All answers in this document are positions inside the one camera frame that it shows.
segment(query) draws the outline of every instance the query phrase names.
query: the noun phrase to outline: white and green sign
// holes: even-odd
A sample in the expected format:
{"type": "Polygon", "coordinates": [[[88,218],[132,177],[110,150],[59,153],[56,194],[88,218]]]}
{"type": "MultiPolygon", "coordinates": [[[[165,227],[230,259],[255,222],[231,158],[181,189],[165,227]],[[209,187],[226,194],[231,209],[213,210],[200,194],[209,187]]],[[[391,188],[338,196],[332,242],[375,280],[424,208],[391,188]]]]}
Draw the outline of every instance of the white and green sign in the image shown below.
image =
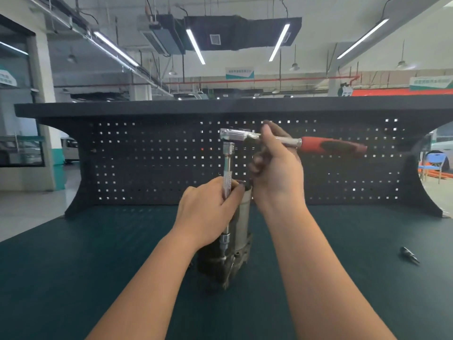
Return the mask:
{"type": "Polygon", "coordinates": [[[253,67],[225,68],[225,78],[227,80],[247,80],[255,78],[253,67]]]}
{"type": "Polygon", "coordinates": [[[3,66],[0,66],[0,83],[17,87],[17,81],[3,66]]]}
{"type": "Polygon", "coordinates": [[[409,80],[411,91],[426,89],[453,89],[453,76],[419,76],[409,80]]]}

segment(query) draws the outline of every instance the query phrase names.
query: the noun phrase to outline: fluorescent tube light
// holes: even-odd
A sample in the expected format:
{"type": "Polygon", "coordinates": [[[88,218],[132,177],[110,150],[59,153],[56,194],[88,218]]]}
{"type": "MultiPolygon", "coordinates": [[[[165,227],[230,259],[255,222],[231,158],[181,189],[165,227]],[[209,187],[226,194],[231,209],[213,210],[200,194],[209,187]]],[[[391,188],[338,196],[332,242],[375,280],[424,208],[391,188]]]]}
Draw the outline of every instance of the fluorescent tube light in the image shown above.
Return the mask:
{"type": "Polygon", "coordinates": [[[107,44],[108,46],[110,46],[113,50],[115,50],[117,53],[119,53],[122,57],[124,57],[130,64],[138,67],[139,64],[133,60],[128,54],[126,54],[125,52],[121,51],[119,47],[117,47],[115,44],[113,44],[107,37],[105,37],[102,33],[100,33],[99,31],[95,31],[94,32],[94,35],[96,37],[98,37],[99,39],[101,39],[105,44],[107,44]]]}
{"type": "Polygon", "coordinates": [[[6,46],[6,47],[9,47],[10,49],[13,49],[14,51],[23,53],[24,55],[27,55],[27,56],[28,56],[28,54],[27,54],[25,51],[19,50],[19,49],[16,48],[16,47],[12,47],[11,45],[8,45],[8,44],[3,43],[3,42],[0,42],[0,44],[1,44],[1,45],[4,45],[4,46],[6,46]]]}
{"type": "Polygon", "coordinates": [[[375,27],[373,27],[362,38],[360,38],[358,41],[356,41],[348,50],[344,51],[340,56],[338,56],[337,59],[343,58],[348,53],[350,53],[355,47],[357,47],[362,41],[364,41],[369,36],[371,36],[373,33],[375,33],[387,21],[388,21],[388,19],[382,19],[380,22],[378,22],[375,27]]]}
{"type": "Polygon", "coordinates": [[[197,45],[197,42],[195,41],[195,37],[193,36],[192,30],[190,28],[186,29],[187,35],[189,36],[190,42],[192,43],[193,48],[195,49],[195,52],[198,55],[198,58],[200,59],[201,64],[206,64],[204,62],[203,56],[201,55],[201,51],[197,45]]]}
{"type": "Polygon", "coordinates": [[[289,28],[289,24],[286,24],[285,27],[283,27],[283,31],[280,34],[280,38],[274,47],[274,51],[272,51],[272,55],[269,58],[269,62],[272,62],[274,60],[274,57],[277,54],[277,51],[279,51],[279,49],[280,49],[280,45],[282,44],[283,38],[285,38],[285,34],[287,33],[288,28],[289,28]]]}

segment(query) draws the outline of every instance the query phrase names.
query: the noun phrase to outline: hand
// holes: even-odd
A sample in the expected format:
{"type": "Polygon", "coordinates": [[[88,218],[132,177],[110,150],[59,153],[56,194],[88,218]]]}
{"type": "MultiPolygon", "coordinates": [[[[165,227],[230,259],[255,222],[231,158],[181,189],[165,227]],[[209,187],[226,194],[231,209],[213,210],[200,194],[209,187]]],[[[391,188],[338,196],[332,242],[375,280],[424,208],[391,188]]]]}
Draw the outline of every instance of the hand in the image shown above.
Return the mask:
{"type": "Polygon", "coordinates": [[[275,136],[290,137],[277,124],[265,120],[261,130],[265,147],[249,164],[253,199],[264,215],[275,209],[284,212],[292,205],[305,205],[303,168],[296,149],[286,148],[275,136]]]}
{"type": "Polygon", "coordinates": [[[244,196],[244,185],[232,182],[232,192],[223,200],[223,177],[197,188],[188,187],[179,202],[172,232],[183,235],[194,251],[215,241],[226,228],[244,196]]]}

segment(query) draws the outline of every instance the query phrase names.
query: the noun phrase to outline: green painted pillar base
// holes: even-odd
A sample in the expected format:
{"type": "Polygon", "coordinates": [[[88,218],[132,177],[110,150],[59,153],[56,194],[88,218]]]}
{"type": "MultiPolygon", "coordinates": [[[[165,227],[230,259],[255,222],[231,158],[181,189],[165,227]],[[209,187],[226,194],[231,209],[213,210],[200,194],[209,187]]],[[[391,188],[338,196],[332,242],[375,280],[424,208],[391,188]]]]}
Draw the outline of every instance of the green painted pillar base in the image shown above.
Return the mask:
{"type": "Polygon", "coordinates": [[[64,185],[66,183],[66,174],[63,170],[63,149],[52,149],[52,158],[54,160],[55,191],[60,191],[64,189],[64,185]]]}

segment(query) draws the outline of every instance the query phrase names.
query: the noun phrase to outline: blue chair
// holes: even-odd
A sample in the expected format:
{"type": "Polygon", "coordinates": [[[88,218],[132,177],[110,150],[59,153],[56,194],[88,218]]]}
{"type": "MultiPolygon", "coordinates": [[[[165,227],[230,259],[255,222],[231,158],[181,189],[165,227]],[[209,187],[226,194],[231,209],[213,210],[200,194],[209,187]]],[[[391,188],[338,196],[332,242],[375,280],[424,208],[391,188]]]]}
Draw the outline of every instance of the blue chair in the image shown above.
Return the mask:
{"type": "Polygon", "coordinates": [[[425,159],[423,160],[423,164],[425,162],[429,162],[431,165],[419,165],[419,169],[422,170],[421,177],[426,179],[427,171],[426,170],[438,170],[439,171],[439,184],[440,184],[440,176],[442,175],[442,166],[444,165],[444,161],[447,155],[444,153],[431,153],[428,154],[425,159]]]}

